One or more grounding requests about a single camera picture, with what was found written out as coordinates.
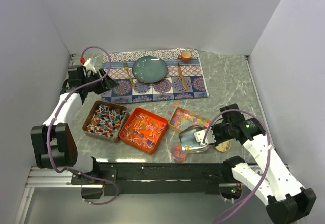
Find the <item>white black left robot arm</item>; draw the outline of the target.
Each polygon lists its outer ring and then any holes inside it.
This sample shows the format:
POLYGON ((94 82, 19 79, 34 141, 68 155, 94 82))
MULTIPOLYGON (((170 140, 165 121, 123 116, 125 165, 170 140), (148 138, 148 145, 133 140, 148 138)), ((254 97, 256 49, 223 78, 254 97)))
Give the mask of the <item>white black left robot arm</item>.
POLYGON ((89 184, 99 182, 101 171, 98 162, 94 157, 78 152, 69 125, 89 93, 102 94, 116 86, 117 82, 102 68, 87 69, 84 65, 68 68, 68 77, 51 116, 42 125, 31 129, 38 168, 54 169, 58 173, 64 170, 82 172, 89 184))

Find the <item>orange tray of candies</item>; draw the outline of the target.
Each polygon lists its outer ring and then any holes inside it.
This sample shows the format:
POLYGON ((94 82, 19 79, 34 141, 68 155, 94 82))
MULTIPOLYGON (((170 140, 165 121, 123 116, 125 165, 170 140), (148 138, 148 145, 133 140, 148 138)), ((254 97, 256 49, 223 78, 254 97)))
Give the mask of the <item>orange tray of candies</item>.
POLYGON ((153 155, 168 128, 165 118, 137 107, 119 132, 122 142, 153 155))

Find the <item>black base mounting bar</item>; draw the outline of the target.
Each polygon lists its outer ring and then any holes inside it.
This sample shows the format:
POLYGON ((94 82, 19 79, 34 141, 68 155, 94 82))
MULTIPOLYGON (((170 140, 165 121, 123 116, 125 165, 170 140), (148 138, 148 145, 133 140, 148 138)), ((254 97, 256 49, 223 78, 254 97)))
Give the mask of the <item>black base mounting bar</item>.
POLYGON ((72 185, 82 185, 104 196, 120 194, 206 193, 219 194, 221 187, 237 184, 222 163, 100 163, 107 182, 74 174, 72 185))

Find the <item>patterned cloth placemat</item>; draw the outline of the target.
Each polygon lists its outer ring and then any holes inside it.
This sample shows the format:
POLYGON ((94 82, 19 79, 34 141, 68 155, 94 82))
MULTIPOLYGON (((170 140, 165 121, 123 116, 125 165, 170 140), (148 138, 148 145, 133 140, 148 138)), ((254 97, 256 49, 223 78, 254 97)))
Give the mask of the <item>patterned cloth placemat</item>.
POLYGON ((109 76, 118 86, 102 94, 102 100, 115 104, 128 104, 140 102, 171 101, 181 99, 198 99, 209 96, 199 53, 195 49, 188 49, 192 54, 188 63, 178 60, 183 48, 166 50, 137 51, 110 53, 102 56, 102 67, 109 70, 109 76), (165 61, 168 72, 159 82, 146 84, 139 82, 132 74, 132 66, 136 60, 144 56, 154 56, 165 61), (132 87, 123 62, 129 66, 130 75, 135 83, 132 87), (177 64, 180 63, 187 91, 184 90, 178 74, 177 64))

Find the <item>teal ceramic plate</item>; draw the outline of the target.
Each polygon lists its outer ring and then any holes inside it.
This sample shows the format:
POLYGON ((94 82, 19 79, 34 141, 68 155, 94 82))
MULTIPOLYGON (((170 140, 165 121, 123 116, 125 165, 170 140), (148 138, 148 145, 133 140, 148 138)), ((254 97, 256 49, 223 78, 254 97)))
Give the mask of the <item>teal ceramic plate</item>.
POLYGON ((164 60, 154 56, 144 56, 132 66, 132 74, 139 82, 153 84, 162 80, 168 72, 164 60))

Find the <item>gold round jar lid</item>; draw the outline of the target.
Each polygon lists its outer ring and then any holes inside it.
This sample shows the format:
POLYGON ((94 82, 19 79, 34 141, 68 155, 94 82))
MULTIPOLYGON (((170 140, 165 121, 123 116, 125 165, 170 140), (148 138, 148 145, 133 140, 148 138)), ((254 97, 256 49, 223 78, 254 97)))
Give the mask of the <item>gold round jar lid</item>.
POLYGON ((215 146, 215 149, 222 153, 229 151, 230 148, 231 148, 230 140, 227 140, 227 141, 222 142, 222 143, 218 144, 217 146, 215 146))

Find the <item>orange coffee cup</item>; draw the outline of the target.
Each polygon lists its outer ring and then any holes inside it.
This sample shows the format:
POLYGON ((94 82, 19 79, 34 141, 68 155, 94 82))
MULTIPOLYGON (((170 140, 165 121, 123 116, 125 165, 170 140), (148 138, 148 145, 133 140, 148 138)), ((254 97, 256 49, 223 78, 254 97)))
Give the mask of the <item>orange coffee cup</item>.
POLYGON ((183 63, 190 62, 192 54, 189 51, 182 51, 180 55, 178 55, 178 60, 182 61, 183 63))

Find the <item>aluminium frame rail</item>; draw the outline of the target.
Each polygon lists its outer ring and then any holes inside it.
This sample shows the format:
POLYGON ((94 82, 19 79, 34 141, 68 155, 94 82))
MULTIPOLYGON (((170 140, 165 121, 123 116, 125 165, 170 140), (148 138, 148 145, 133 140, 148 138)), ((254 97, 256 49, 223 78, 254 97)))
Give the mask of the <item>aluminium frame rail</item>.
POLYGON ((101 185, 72 185, 71 181, 73 174, 71 172, 56 173, 50 169, 39 169, 32 167, 27 182, 26 188, 100 188, 101 185))

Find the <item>gold fork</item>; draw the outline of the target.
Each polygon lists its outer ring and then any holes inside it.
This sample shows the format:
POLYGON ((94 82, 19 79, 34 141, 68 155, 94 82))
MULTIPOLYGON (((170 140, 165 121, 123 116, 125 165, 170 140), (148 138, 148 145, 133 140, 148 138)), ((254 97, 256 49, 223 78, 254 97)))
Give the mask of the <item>gold fork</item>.
POLYGON ((132 77, 130 75, 129 66, 128 66, 126 61, 123 62, 123 66, 124 66, 124 70, 127 72, 127 75, 129 77, 129 81, 130 81, 131 86, 135 87, 135 83, 134 83, 134 81, 133 81, 133 79, 132 79, 132 77))

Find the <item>silver metal scoop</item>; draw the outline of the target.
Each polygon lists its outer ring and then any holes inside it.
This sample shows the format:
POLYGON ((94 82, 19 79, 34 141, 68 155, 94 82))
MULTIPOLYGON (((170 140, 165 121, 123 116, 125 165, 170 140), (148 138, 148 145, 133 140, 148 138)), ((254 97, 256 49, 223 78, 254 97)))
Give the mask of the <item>silver metal scoop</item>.
POLYGON ((190 126, 187 129, 181 131, 178 134, 181 149, 185 153, 200 153, 213 145, 216 141, 211 131, 208 131, 208 134, 203 141, 207 128, 204 126, 190 126))

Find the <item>clear plastic jar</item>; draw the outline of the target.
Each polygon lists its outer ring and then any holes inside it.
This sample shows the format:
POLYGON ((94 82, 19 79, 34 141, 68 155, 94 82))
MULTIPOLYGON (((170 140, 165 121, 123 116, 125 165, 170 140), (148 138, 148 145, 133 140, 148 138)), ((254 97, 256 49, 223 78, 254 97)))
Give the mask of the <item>clear plastic jar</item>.
POLYGON ((182 150, 180 143, 174 143, 170 149, 170 156, 174 163, 183 163, 186 161, 187 154, 182 150))

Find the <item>gold tin of star candies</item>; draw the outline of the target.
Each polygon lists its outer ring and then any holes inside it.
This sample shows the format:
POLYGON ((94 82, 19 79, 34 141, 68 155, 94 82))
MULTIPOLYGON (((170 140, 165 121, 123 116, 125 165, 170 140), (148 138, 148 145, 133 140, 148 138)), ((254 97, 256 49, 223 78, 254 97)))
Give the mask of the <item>gold tin of star candies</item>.
POLYGON ((211 120, 184 108, 177 107, 169 121, 169 128, 175 132, 181 132, 193 125, 208 127, 211 120))

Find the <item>brown tin of lollipops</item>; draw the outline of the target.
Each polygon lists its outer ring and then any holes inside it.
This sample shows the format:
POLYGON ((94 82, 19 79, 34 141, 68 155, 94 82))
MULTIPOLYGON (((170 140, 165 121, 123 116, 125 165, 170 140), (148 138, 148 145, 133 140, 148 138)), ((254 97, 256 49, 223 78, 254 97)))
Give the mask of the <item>brown tin of lollipops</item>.
POLYGON ((129 117, 127 107, 104 101, 95 101, 82 130, 85 135, 117 143, 119 132, 129 117))

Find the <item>gold knife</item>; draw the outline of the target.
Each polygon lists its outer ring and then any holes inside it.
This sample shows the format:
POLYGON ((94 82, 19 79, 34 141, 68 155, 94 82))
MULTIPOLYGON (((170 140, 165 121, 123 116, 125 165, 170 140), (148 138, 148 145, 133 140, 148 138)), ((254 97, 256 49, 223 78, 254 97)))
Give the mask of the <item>gold knife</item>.
POLYGON ((184 79, 180 63, 177 64, 177 69, 178 69, 179 77, 181 78, 181 81, 182 81, 183 88, 184 88, 185 91, 187 91, 187 84, 186 84, 186 81, 184 79))

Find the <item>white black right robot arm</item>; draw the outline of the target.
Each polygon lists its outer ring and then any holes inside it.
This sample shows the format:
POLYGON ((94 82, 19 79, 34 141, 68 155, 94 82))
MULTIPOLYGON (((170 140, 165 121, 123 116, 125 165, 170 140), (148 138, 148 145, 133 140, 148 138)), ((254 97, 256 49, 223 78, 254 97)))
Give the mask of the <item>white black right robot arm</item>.
POLYGON ((263 171, 259 175, 239 156, 224 161, 224 180, 238 181, 251 191, 235 205, 235 209, 239 210, 256 195, 264 203, 272 223, 294 223, 308 216, 315 204, 316 193, 305 188, 289 171, 271 145, 270 134, 263 122, 253 115, 245 119, 245 115, 237 104, 231 104, 220 109, 222 122, 216 123, 213 119, 209 127, 216 145, 237 140, 263 171))

